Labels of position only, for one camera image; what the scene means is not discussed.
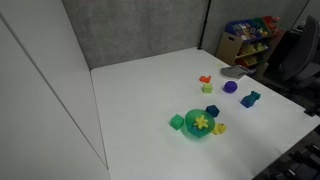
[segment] wooden shelf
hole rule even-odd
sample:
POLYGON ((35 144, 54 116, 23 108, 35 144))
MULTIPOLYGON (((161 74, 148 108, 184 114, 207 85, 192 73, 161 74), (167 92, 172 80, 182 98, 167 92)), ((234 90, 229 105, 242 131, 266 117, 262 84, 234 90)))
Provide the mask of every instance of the wooden shelf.
POLYGON ((251 56, 251 55, 254 55, 254 54, 258 54, 258 53, 261 53, 261 52, 266 51, 268 49, 269 48, 261 50, 261 51, 256 51, 256 52, 253 52, 253 53, 244 54, 244 55, 241 55, 241 56, 236 56, 235 59, 240 59, 240 58, 244 58, 244 57, 251 56))

